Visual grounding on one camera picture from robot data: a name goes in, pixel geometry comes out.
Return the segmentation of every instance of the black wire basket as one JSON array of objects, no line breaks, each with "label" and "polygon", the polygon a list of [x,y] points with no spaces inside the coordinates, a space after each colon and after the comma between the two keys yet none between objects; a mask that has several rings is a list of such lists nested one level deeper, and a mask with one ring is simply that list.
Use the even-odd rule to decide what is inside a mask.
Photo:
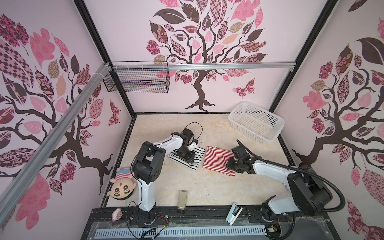
[{"label": "black wire basket", "polygon": [[166,61],[124,61],[104,78],[108,92],[168,93],[170,77]]}]

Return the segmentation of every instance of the white plastic basket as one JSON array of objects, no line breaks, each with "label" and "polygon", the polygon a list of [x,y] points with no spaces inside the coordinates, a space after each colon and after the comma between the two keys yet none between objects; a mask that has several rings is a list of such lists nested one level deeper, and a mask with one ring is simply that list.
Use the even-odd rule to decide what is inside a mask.
[{"label": "white plastic basket", "polygon": [[231,126],[259,143],[271,142],[284,127],[285,120],[248,102],[241,102],[228,116]]}]

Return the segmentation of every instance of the black and white striped cloth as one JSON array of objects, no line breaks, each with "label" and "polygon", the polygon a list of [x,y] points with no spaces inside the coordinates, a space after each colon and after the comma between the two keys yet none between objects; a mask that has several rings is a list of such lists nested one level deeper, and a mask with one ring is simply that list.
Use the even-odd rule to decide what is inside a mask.
[{"label": "black and white striped cloth", "polygon": [[177,155],[176,155],[176,150],[172,151],[170,154],[168,154],[168,158],[174,162],[177,162],[177,163],[180,163],[186,167],[189,167],[190,169],[193,169],[193,170],[197,170],[197,168],[199,167],[202,159],[203,159],[203,155],[205,153],[205,149],[204,148],[201,148],[201,147],[196,147],[195,149],[193,149],[192,151],[195,152],[195,159],[194,159],[194,162],[192,164],[190,163],[187,163],[186,161],[180,159]]}]

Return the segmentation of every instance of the doll face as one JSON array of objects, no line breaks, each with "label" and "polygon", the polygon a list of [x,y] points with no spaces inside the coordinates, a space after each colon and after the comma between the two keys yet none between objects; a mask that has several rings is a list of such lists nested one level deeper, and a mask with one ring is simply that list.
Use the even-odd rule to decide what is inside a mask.
[{"label": "doll face", "polygon": [[115,199],[122,199],[127,197],[133,189],[136,187],[136,183],[133,183],[129,178],[122,178],[117,180],[111,189],[111,196]]}]

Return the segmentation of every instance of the plush doll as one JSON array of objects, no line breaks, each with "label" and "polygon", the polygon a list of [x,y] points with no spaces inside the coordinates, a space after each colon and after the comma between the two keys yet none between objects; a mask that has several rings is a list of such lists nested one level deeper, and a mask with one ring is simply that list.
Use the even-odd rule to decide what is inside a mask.
[{"label": "plush doll", "polygon": [[111,196],[117,200],[126,200],[129,198],[136,187],[136,183],[132,182],[132,174],[129,168],[117,169],[116,178],[111,178],[113,183],[111,191],[107,196]]}]

